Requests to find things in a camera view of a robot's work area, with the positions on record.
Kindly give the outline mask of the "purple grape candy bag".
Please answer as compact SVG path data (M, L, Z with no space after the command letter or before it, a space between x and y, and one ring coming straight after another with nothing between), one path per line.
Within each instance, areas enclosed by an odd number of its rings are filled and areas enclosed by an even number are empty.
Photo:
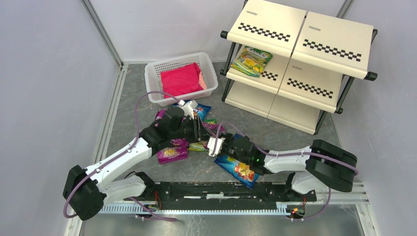
M215 136L217 134L219 124L217 123L216 119L206 119L203 121L203 125L206 129L209 130L209 133L212 136Z
M185 139L172 140L167 148L157 153L159 164L166 164L186 159L188 157L188 146L189 142Z
M160 110L155 116L154 127L165 127L168 122L168 116L165 115L167 110Z

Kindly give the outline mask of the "blue Slendy bag front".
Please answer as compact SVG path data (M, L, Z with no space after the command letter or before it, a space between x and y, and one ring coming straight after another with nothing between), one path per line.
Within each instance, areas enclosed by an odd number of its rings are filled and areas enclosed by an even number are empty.
M240 134L231 134L231 133L222 133L220 134L220 138L227 138L227 137L239 137L242 136ZM256 180L258 179L259 175L255 173L250 167L242 162L239 162L227 154L221 153L216 157L214 163L217 164L220 168L231 174L236 180L240 181L245 187L249 189L253 189Z

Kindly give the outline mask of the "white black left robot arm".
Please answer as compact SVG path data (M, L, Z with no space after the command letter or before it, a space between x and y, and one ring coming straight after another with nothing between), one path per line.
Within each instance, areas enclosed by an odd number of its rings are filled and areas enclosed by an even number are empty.
M172 140L198 143L211 136L212 131L199 116L187 116L180 107L169 108L124 148L96 164L85 168L76 165L69 170L62 194L64 216L89 220L109 203L142 195L148 181L141 175L118 181L116 177L167 148Z

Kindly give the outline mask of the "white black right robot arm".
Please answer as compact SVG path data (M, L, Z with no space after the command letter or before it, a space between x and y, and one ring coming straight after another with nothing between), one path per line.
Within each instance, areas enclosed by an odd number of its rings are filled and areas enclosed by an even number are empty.
M290 188L299 194L324 186L351 192L358 175L354 154L321 139L300 149L274 151L258 147L247 136L225 138L221 153L248 165L250 170L262 176L293 173Z

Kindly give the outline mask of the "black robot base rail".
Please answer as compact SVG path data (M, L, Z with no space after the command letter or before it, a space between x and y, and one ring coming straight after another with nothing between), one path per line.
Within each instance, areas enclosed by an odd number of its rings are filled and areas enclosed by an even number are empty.
M300 194L285 182L256 182L252 188L239 181L154 182L143 172L144 192L140 203L161 204L161 210L272 210L276 203L305 203L317 200L311 190Z

